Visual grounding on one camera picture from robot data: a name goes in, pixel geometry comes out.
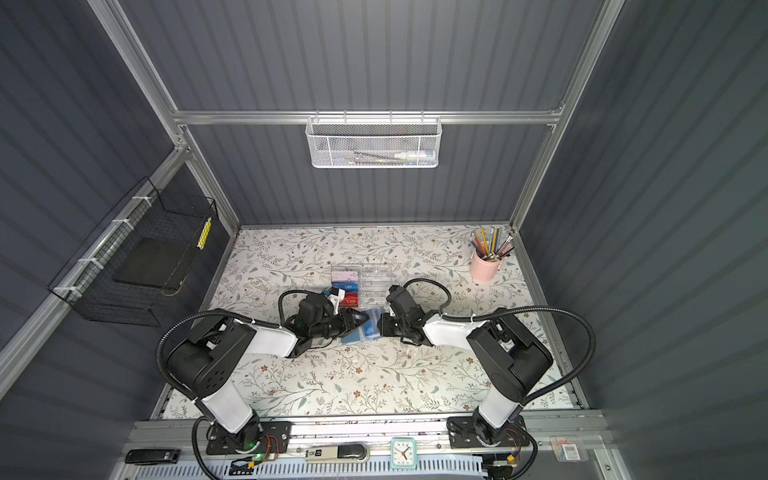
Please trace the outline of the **blue leather card holder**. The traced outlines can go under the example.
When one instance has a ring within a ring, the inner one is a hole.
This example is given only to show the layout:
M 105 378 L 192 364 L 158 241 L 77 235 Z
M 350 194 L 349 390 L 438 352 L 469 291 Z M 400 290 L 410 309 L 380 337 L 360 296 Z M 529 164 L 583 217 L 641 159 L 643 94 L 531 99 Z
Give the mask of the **blue leather card holder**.
M 373 341 L 381 337 L 378 322 L 381 319 L 384 310 L 381 307 L 375 307 L 363 310 L 362 313 L 367 316 L 367 320 L 348 335 L 344 336 L 341 339 L 342 344 Z

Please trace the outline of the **clear acrylic organizer box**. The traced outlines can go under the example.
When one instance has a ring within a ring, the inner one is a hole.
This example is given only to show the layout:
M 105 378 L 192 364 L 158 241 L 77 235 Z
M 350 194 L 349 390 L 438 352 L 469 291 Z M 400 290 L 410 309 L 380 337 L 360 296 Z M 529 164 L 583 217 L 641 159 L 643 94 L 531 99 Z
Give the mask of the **clear acrylic organizer box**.
M 383 307 L 392 285 L 398 283 L 395 273 L 389 265 L 383 263 L 334 265 L 333 270 L 353 270 L 359 274 L 358 309 Z

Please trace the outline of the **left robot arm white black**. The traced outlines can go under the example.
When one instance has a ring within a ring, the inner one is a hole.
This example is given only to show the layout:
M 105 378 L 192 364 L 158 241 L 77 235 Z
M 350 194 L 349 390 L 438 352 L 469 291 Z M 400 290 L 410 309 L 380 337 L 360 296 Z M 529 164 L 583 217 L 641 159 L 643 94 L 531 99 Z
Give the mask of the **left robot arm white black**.
M 193 313 L 159 340 L 156 367 L 175 390 L 191 400 L 204 418 L 229 436 L 254 433 L 259 421 L 231 376 L 247 354 L 293 359 L 325 340 L 334 341 L 363 326 L 370 316 L 336 306 L 322 293 L 306 292 L 298 311 L 271 323 L 214 309 Z

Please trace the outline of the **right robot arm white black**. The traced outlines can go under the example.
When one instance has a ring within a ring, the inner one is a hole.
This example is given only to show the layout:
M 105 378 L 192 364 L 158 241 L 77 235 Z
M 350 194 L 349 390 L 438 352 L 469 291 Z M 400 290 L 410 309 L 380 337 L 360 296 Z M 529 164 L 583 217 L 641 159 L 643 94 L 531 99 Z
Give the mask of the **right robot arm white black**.
M 486 444 L 497 440 L 519 415 L 526 397 L 552 366 L 548 348 L 518 319 L 520 309 L 499 308 L 484 320 L 447 320 L 425 311 L 404 286 L 394 285 L 386 297 L 389 311 L 378 328 L 413 346 L 449 346 L 470 351 L 491 383 L 473 413 L 473 427 Z

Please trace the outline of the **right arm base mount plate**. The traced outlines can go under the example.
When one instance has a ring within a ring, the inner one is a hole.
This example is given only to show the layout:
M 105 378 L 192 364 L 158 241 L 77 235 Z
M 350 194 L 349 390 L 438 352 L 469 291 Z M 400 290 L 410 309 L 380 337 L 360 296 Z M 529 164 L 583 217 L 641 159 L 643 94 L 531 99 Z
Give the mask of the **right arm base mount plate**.
M 531 441 L 525 434 L 522 416 L 494 428 L 480 416 L 452 416 L 446 421 L 450 446 L 454 449 L 527 447 Z

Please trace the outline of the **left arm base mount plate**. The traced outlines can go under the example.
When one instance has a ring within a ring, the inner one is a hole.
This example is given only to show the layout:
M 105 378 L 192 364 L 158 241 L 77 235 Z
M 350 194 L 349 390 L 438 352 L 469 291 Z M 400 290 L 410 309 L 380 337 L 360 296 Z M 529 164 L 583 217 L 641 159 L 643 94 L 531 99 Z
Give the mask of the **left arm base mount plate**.
M 206 432 L 207 455 L 282 454 L 287 451 L 293 423 L 250 421 L 239 433 L 214 423 Z

